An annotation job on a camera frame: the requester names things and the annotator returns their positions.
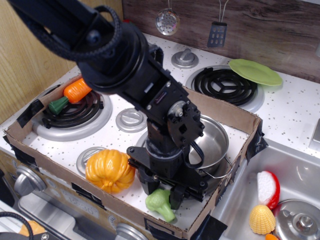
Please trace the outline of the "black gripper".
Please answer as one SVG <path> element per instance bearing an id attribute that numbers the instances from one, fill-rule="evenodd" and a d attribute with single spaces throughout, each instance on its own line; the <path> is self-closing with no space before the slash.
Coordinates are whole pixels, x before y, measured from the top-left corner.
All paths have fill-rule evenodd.
<path id="1" fill-rule="evenodd" d="M 131 146 L 126 152 L 129 155 L 129 165 L 138 170 L 137 177 L 144 192 L 150 195 L 160 185 L 160 181 L 155 178 L 154 174 L 160 178 L 175 180 L 179 183 L 177 173 L 187 167 L 194 174 L 194 179 L 197 179 L 195 169 L 200 167 L 201 164 L 193 165 L 190 163 L 189 154 L 191 148 L 194 148 L 201 158 L 204 157 L 202 150 L 194 141 L 184 149 L 175 147 L 167 154 L 159 151 L 148 140 L 145 143 L 145 147 Z M 169 195 L 171 209 L 178 210 L 187 196 L 187 188 L 185 186 L 172 187 Z"/>

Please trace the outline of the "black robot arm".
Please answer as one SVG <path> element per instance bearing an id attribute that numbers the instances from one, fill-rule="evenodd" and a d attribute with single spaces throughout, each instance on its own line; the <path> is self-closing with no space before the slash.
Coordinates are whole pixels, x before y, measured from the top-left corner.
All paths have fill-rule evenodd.
<path id="1" fill-rule="evenodd" d="M 172 209 L 183 199 L 204 199 L 208 184 L 198 173 L 196 139 L 204 125 L 187 91 L 163 69 L 163 51 L 124 23 L 109 6 L 91 8 L 77 0 L 12 0 L 11 7 L 33 35 L 56 55 L 77 64 L 86 84 L 116 94 L 147 116 L 144 147 L 129 147 L 144 191 L 168 184 Z"/>

